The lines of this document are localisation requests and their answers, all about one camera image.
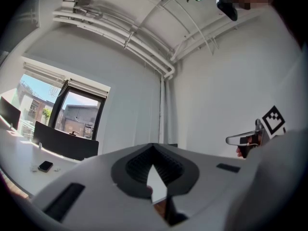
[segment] building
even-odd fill
[[[75,131],[78,136],[91,139],[99,105],[100,103],[97,106],[68,104],[62,119],[57,121],[56,129],[68,133]]]
[[[42,99],[24,81],[21,81],[13,97],[13,105],[20,109],[21,118],[33,125],[36,121],[48,124],[48,117],[43,116],[43,110],[52,110],[54,103]]]

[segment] window blind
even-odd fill
[[[36,78],[38,80],[44,81],[50,85],[54,85],[58,88],[62,88],[64,82],[66,79],[68,79],[64,75],[59,75],[55,72],[34,66],[32,64],[24,63],[24,69],[25,69],[25,74],[29,75],[33,78]],[[86,92],[89,92],[91,94],[106,98],[108,95],[108,92],[87,84],[84,84],[80,81],[74,80],[74,79],[69,79],[69,86],[77,88],[79,90],[83,90]]]

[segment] white pipe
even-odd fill
[[[125,24],[122,20],[115,19],[116,22],[114,22],[114,17],[110,19],[110,15],[103,13],[101,17],[99,17],[99,20],[104,20],[106,23],[113,24],[114,26],[123,29],[124,31],[129,31],[130,26],[129,23]]]
[[[80,19],[80,20],[85,20],[85,21],[89,21],[89,22],[93,22],[95,24],[98,24],[98,25],[101,25],[101,26],[104,26],[112,31],[115,31],[117,32],[118,34],[121,34],[123,35],[124,37],[128,38],[130,33],[127,32],[127,31],[124,31],[122,29],[119,29],[113,25],[110,25],[106,22],[103,22],[103,21],[100,21],[100,20],[97,20],[97,19],[94,19],[94,18],[89,18],[87,16],[84,16],[84,15],[81,15],[81,14],[76,14],[76,13],[69,13],[69,12],[62,12],[62,11],[54,11],[52,12],[54,15],[61,15],[61,16],[66,16],[66,17],[73,17],[73,18],[77,18],[77,19]],[[135,43],[139,44],[140,46],[142,46],[143,48],[145,48],[148,52],[152,53],[155,57],[157,57],[160,61],[162,61],[166,66],[168,66],[171,71],[168,72],[166,75],[165,75],[165,78],[174,74],[175,73],[175,68],[174,66],[168,62],[165,58],[163,58],[159,53],[157,53],[156,51],[154,51],[151,47],[149,47],[148,45],[146,45],[144,42],[142,42],[140,39],[138,39],[137,37],[135,36],[132,36],[131,37],[131,40],[134,41]]]
[[[110,10],[110,9],[108,9],[108,12],[104,11],[103,15],[107,15],[109,17],[115,18],[115,19],[117,19],[119,21],[122,21],[122,22],[130,24],[130,25],[134,25],[134,20],[130,19],[129,17],[127,17],[127,16],[125,16],[125,15],[123,15],[121,13],[118,13],[118,12]]]
[[[133,34],[134,34],[134,32],[131,32],[130,35],[129,35],[129,37],[128,37],[128,39],[126,40],[126,42],[125,42],[125,44],[124,44],[124,48],[123,48],[124,50],[126,49],[128,43],[130,42],[131,36],[133,36]]]
[[[159,143],[164,143],[165,137],[165,80],[160,78],[160,117],[159,117]]]
[[[103,13],[102,19],[104,19],[104,20],[106,20],[106,21],[108,21],[108,22],[110,22],[114,25],[117,25],[117,26],[119,26],[120,28],[123,28],[123,29],[125,29],[124,26],[120,26],[119,23],[122,23],[122,24],[126,23],[126,24],[129,24],[131,26],[134,25],[134,22],[129,22],[125,19],[122,19],[118,16],[115,16],[113,14],[109,14],[109,13],[106,13],[106,12]],[[144,27],[138,27],[138,30],[145,32],[148,36],[150,36],[155,41],[157,41],[159,43],[159,45],[162,46],[165,49],[165,51],[167,51],[167,52],[170,51],[170,47],[167,46],[167,44],[165,42],[163,42],[161,39],[157,38],[157,36],[155,34],[153,34],[151,31],[149,31],[148,29],[146,29]]]
[[[176,0],[174,0],[174,1],[178,4],[178,6],[179,6],[181,9],[183,9],[183,11],[188,15],[188,17],[189,17],[190,20],[192,21],[192,23],[196,26],[196,28],[198,29],[199,33],[200,33],[201,36],[203,37],[203,40],[205,41],[206,46],[208,47],[208,50],[209,50],[209,51],[211,52],[211,54],[213,55],[212,50],[211,50],[210,46],[208,45],[208,42],[207,42],[207,40],[205,39],[205,37],[204,37],[203,33],[201,32],[200,28],[198,27],[197,23],[194,21],[194,19],[191,17],[191,15],[186,11],[186,9],[184,9],[184,7],[183,7],[182,5],[180,5],[180,3],[179,3],[178,1],[176,1]]]
[[[145,59],[143,56],[141,56],[138,52],[128,48],[129,51],[131,51],[132,53],[134,53],[135,55],[137,55],[138,57],[140,57],[142,60],[144,60],[148,65],[150,65],[153,69],[155,69],[161,76],[164,76],[164,74],[158,69],[156,68],[153,64],[151,64],[147,59]]]
[[[166,82],[166,106],[167,106],[167,142],[173,144],[173,133],[172,133],[172,103],[171,103],[171,92],[170,82]]]
[[[108,39],[114,39],[114,42],[117,42],[119,44],[121,44],[122,46],[125,45],[125,39],[121,38],[109,31],[106,31],[102,28],[98,28],[96,26],[92,26],[89,24],[86,24],[84,22],[80,22],[80,21],[76,21],[76,20],[70,20],[70,19],[65,19],[65,18],[58,18],[58,17],[54,17],[53,18],[54,21],[59,21],[59,22],[66,22],[66,23],[70,23],[70,24],[74,24],[77,25],[80,28],[89,30],[91,32],[97,33],[99,35],[102,35]],[[150,55],[148,55],[147,53],[145,53],[144,51],[142,51],[141,49],[139,49],[138,47],[134,46],[133,44],[129,44],[127,46],[127,49],[133,49],[134,51],[138,52],[140,55],[142,55],[143,57],[145,57],[146,59],[148,59],[150,62],[152,62],[154,65],[156,65],[157,67],[159,67],[163,72],[165,72],[164,77],[168,77],[171,74],[169,74],[170,72],[168,72],[168,70],[166,70],[159,62],[157,62],[155,59],[153,59]]]

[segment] sky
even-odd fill
[[[28,75],[23,75],[21,78],[21,81],[24,81],[42,99],[55,103],[57,98],[49,94],[49,88],[50,88],[49,84],[43,81],[40,81],[38,79],[35,79],[31,76],[28,76]],[[58,91],[56,92],[55,96],[57,96],[59,92],[60,92],[60,88],[58,88]],[[97,101],[70,92],[66,97],[66,100],[63,105],[63,109],[65,109],[67,104],[97,105]]]

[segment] white wall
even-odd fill
[[[0,96],[3,96],[8,101],[12,100],[16,86],[24,74],[24,61],[21,56],[42,35],[45,35],[50,30],[59,26],[58,22],[52,21],[52,12],[61,7],[61,4],[62,0],[38,0],[36,12],[39,18],[39,28],[20,41],[2,63],[0,67]],[[13,36],[18,39],[20,38],[19,32],[21,30],[23,30],[22,27],[16,28],[15,31],[11,31],[11,33],[16,34],[16,36]]]
[[[255,128],[261,107],[275,103],[272,93],[300,49],[272,8],[217,41],[214,56],[206,47],[192,53],[170,82],[173,133],[168,142],[196,152],[236,156],[236,147],[227,145],[225,138]],[[295,104],[289,106],[294,112]]]
[[[99,153],[158,142],[160,78],[128,51],[64,26],[41,37],[26,56],[111,87],[97,134]]]

